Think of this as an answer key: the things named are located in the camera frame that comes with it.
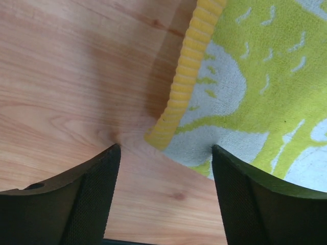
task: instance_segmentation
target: folded cloth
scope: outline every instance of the folded cloth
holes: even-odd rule
[[[213,178],[218,144],[327,192],[327,0],[199,0],[146,141]]]

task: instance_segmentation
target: cloth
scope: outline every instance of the cloth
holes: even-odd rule
[[[199,0],[146,141],[213,178],[211,147],[327,192],[327,0]]]

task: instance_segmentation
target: yellow stitched edge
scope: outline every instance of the yellow stitched edge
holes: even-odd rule
[[[198,0],[180,51],[167,107],[145,140],[164,150],[189,105],[198,70],[226,0]]]

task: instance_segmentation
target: wooden surface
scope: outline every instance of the wooden surface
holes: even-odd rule
[[[195,0],[1,0],[0,189],[24,188],[114,142],[105,237],[226,244],[213,181],[148,146]]]

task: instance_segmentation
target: green spot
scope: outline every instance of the green spot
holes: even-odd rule
[[[202,174],[206,177],[210,174],[210,160],[205,161],[203,164],[196,166],[196,167],[190,167],[190,169],[193,169],[194,171],[198,172],[199,174]]]
[[[197,78],[196,80],[197,83],[199,84],[218,84],[217,81],[211,79],[211,78]]]
[[[327,13],[327,1],[323,1],[320,5],[320,8],[325,12]]]
[[[189,107],[189,111],[195,111],[199,108],[200,108],[200,106],[191,106],[191,107]]]
[[[205,92],[212,98],[217,98],[217,96],[215,95],[215,92],[213,92],[211,89],[206,89]]]
[[[211,74],[216,74],[216,70],[211,65],[209,65],[207,69],[211,72]]]
[[[207,53],[204,53],[204,55],[203,55],[203,59],[204,60],[215,60],[216,59],[216,56],[214,56],[214,55],[210,55],[210,54],[207,54]]]

